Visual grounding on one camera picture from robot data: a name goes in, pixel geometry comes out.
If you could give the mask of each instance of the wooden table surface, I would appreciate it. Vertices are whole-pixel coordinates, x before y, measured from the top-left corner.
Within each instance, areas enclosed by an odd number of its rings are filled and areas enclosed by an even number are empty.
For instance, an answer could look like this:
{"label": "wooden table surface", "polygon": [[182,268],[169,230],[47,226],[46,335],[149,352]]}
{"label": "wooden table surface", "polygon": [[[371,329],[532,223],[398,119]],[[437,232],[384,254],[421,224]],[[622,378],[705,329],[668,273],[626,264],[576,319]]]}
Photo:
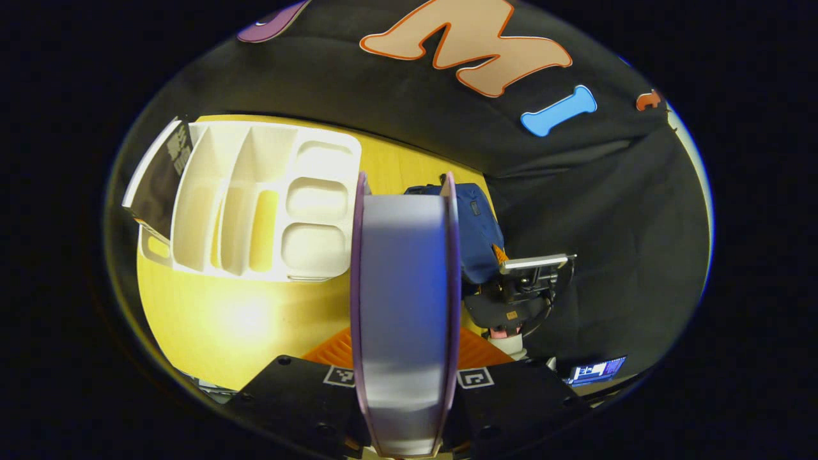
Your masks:
{"label": "wooden table surface", "polygon": [[[347,129],[261,115],[211,115],[197,121],[243,120],[329,129],[361,143],[361,170],[372,193],[399,195],[408,187],[438,184],[452,171],[457,183],[483,175],[429,152]],[[151,238],[149,247],[167,255]],[[240,390],[280,354],[302,356],[349,326],[349,272],[327,282],[261,282],[174,271],[137,255],[142,306],[164,355],[179,370]],[[463,326],[481,332],[465,312]]]}

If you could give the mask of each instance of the white drawer organizer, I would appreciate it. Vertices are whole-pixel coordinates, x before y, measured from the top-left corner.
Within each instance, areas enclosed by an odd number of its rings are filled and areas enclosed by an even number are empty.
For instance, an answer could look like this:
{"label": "white drawer organizer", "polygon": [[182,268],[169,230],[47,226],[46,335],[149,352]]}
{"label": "white drawer organizer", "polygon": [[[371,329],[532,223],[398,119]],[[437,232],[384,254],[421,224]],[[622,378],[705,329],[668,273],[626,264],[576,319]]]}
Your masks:
{"label": "white drawer organizer", "polygon": [[356,138],[243,121],[191,123],[190,131],[194,148],[173,207],[174,269],[271,282],[347,271]]}

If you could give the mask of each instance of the blue backpack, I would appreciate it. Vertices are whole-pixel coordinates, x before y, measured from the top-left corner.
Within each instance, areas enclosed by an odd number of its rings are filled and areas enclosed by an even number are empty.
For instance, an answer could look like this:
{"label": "blue backpack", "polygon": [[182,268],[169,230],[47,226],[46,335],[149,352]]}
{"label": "blue backpack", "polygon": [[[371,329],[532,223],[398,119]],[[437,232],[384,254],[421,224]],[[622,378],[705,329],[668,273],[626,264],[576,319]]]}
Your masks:
{"label": "blue backpack", "polygon": [[[483,190],[476,183],[456,183],[460,220],[461,271],[471,284],[483,284],[500,272],[492,245],[505,247],[503,233]],[[409,187],[404,195],[440,195],[441,186]]]}

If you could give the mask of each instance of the monitor screen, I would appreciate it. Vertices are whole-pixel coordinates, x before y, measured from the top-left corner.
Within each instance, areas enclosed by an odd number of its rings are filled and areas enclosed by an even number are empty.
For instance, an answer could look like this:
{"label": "monitor screen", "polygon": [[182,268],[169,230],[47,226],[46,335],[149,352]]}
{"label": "monitor screen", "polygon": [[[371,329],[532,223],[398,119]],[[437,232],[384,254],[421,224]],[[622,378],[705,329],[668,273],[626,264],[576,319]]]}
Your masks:
{"label": "monitor screen", "polygon": [[591,383],[613,380],[622,363],[627,356],[603,361],[602,363],[589,364],[587,366],[576,366],[571,369],[571,375],[565,383],[571,386],[583,386]]}

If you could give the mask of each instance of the book cover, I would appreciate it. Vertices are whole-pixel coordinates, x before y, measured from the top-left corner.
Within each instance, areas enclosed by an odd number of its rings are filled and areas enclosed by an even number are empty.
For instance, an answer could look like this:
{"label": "book cover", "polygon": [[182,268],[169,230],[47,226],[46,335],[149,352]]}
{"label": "book cover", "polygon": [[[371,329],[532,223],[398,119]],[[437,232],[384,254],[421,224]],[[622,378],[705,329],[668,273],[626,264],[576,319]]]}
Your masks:
{"label": "book cover", "polygon": [[122,201],[134,220],[166,245],[173,203],[192,151],[187,123],[173,119],[142,157]]}

